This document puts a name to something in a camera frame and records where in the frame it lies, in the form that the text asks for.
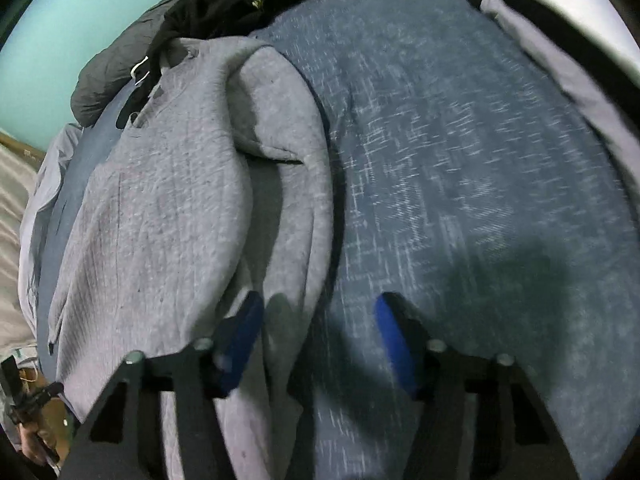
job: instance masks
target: bed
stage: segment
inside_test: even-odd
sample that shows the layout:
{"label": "bed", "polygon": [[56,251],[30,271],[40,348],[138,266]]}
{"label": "bed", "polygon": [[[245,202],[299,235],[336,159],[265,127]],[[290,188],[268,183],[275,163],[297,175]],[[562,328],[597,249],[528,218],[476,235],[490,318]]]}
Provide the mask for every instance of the bed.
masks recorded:
{"label": "bed", "polygon": [[[334,186],[332,263],[289,383],[303,413],[287,478],[402,477],[419,414],[376,332],[385,290],[456,349],[515,355],[581,478],[605,478],[640,426],[640,246],[574,104],[465,0],[305,0],[254,36],[308,83]],[[37,310],[50,378],[66,242],[131,91],[84,129],[52,204]]]}

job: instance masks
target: black garment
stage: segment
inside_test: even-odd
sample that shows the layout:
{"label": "black garment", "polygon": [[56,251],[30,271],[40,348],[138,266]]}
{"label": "black garment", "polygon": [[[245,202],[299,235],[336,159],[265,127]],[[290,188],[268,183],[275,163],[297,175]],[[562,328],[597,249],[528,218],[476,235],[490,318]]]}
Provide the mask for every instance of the black garment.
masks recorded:
{"label": "black garment", "polygon": [[[482,0],[467,0],[480,9]],[[536,0],[503,0],[583,67],[613,102],[640,128],[640,88],[591,40]]]}
{"label": "black garment", "polygon": [[222,36],[245,36],[299,0],[179,0],[164,15],[160,30],[146,51],[146,61],[136,70],[140,83],[125,103],[116,121],[120,129],[134,112],[145,105],[160,80],[159,55],[175,38],[211,40]]}

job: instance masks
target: beige curtain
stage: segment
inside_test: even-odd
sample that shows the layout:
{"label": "beige curtain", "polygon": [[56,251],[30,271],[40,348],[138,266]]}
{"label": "beige curtain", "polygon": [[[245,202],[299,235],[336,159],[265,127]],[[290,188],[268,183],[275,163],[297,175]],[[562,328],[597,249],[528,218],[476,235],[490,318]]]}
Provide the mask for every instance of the beige curtain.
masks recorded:
{"label": "beige curtain", "polygon": [[0,145],[0,356],[34,344],[18,302],[20,221],[35,170]]}

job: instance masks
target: teal wall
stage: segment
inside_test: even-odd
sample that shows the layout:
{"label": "teal wall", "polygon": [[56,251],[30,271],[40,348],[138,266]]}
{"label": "teal wall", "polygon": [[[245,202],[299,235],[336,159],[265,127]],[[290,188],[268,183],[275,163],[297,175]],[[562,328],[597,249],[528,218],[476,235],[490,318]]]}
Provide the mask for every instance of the teal wall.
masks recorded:
{"label": "teal wall", "polygon": [[80,69],[158,1],[34,0],[0,50],[0,128],[46,149]]}

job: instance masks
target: gray pillow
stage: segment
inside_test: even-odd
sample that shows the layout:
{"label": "gray pillow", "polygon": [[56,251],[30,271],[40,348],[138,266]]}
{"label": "gray pillow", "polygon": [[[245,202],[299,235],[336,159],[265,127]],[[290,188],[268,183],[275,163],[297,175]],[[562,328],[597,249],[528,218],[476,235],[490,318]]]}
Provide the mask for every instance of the gray pillow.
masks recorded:
{"label": "gray pillow", "polygon": [[161,0],[151,7],[80,71],[71,95],[71,111],[81,126],[94,124],[105,106],[131,79],[130,70],[143,59],[165,12],[176,1]]}

